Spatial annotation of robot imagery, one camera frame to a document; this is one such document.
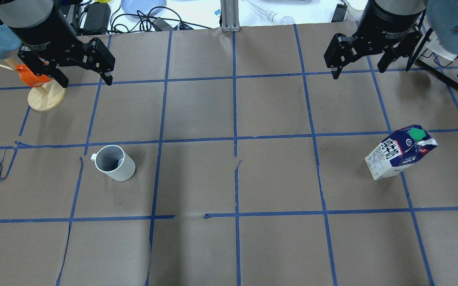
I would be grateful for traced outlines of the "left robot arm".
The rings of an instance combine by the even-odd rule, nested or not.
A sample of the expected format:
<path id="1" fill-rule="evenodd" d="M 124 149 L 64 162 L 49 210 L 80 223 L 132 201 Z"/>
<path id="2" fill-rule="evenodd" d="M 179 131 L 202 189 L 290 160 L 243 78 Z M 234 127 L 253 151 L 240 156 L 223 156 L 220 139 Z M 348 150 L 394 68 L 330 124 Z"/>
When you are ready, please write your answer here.
<path id="1" fill-rule="evenodd" d="M 55 1 L 1 0 L 0 20 L 10 31 L 6 40 L 17 38 L 18 56 L 35 75 L 53 78 L 66 88 L 69 80 L 58 67 L 78 66 L 112 85 L 115 57 L 100 38 L 79 40 Z"/>

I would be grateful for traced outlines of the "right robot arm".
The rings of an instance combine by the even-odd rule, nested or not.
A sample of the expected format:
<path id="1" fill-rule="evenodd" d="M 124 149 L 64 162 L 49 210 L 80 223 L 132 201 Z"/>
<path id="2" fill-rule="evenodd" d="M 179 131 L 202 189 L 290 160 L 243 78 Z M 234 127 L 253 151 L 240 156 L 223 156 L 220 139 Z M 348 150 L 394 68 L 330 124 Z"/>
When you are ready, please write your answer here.
<path id="1" fill-rule="evenodd" d="M 458 0 L 369 0 L 352 36 L 335 34 L 324 53 L 326 67 L 338 79 L 342 69 L 364 56 L 381 54 L 380 73 L 398 58 L 418 56 L 421 19 L 426 18 L 440 45 L 458 56 Z"/>

